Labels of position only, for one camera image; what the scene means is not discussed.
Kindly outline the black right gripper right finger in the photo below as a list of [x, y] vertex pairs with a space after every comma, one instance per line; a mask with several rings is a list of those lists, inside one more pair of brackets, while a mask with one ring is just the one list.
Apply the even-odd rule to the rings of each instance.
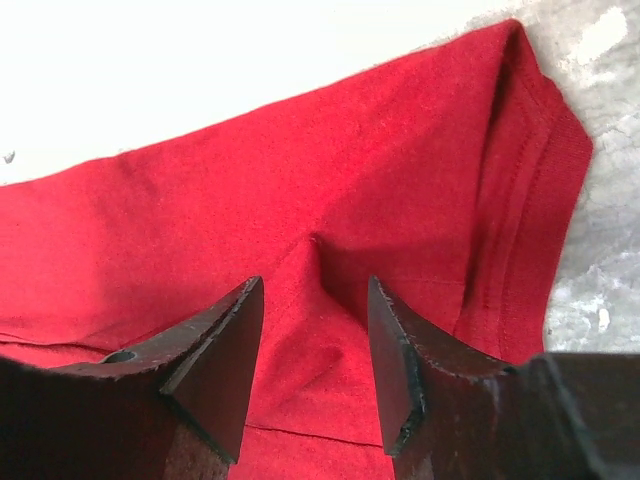
[[635, 479], [639, 358], [484, 354], [371, 278], [368, 335], [398, 479]]

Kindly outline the bright red t shirt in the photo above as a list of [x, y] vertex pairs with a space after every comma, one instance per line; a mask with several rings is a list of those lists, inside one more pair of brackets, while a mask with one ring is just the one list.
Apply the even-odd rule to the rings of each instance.
[[265, 321], [235, 479], [389, 479], [377, 276], [498, 358], [542, 326], [593, 144], [515, 20], [1, 190], [1, 352], [95, 361], [246, 278]]

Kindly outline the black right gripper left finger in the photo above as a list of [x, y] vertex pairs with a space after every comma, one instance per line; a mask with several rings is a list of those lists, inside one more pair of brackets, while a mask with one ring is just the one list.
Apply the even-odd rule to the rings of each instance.
[[264, 284], [98, 363], [1, 362], [5, 479], [224, 479], [238, 461]]

